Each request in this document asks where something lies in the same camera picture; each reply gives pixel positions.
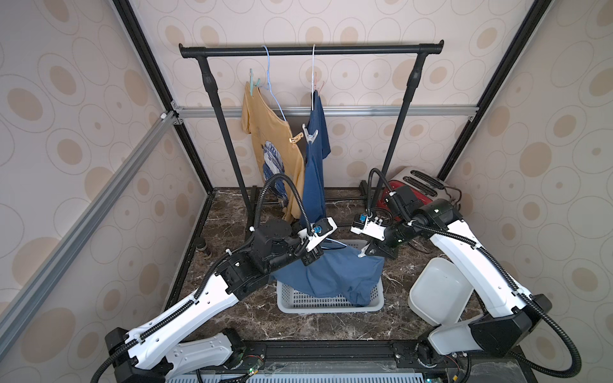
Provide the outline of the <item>light blue t-shirt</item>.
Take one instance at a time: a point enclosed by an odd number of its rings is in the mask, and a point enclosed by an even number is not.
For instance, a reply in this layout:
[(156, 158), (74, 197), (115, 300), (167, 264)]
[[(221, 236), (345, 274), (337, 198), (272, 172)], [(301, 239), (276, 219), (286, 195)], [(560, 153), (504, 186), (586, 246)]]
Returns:
[(370, 304), (385, 259), (361, 257), (354, 247), (325, 250), (323, 256), (306, 266), (301, 261), (274, 272), (274, 279), (315, 298), (343, 296), (353, 306)]

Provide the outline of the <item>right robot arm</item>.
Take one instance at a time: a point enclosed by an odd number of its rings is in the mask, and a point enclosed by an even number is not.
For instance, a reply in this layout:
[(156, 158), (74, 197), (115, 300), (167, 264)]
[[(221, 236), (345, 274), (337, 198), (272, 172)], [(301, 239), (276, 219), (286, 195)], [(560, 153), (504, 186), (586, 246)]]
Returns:
[(385, 202), (387, 226), (372, 210), (354, 217), (351, 231), (371, 238), (362, 255), (395, 259), (402, 245), (418, 237), (445, 254), (426, 266), (410, 290), (411, 309), (434, 327), (424, 341), (428, 351), (504, 357), (552, 309), (546, 295), (533, 295), (487, 253), (448, 200), (423, 204), (411, 188), (401, 187)]

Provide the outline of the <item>light blue plastic hanger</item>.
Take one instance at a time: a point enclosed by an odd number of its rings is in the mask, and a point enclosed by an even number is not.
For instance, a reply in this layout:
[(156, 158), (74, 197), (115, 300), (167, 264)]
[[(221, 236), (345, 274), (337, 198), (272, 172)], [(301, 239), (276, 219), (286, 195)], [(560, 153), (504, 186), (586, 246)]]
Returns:
[(320, 246), (323, 250), (341, 250), (347, 247), (345, 243), (330, 238), (324, 239), (324, 241), (321, 242)]

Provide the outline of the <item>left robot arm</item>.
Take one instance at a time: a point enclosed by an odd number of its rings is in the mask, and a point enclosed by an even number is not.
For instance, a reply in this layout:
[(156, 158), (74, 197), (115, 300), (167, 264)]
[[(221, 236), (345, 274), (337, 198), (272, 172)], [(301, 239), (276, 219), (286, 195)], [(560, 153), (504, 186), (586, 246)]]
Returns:
[(297, 235), (284, 220), (252, 227), (246, 243), (215, 262), (193, 293), (143, 325), (109, 332), (110, 355), (91, 380), (100, 381), (112, 368), (118, 382), (168, 382), (199, 368), (240, 364), (245, 347), (233, 330), (204, 341), (184, 339), (267, 285), (271, 273), (296, 261), (314, 263), (323, 254), (322, 242), (336, 229), (330, 217), (309, 223)]

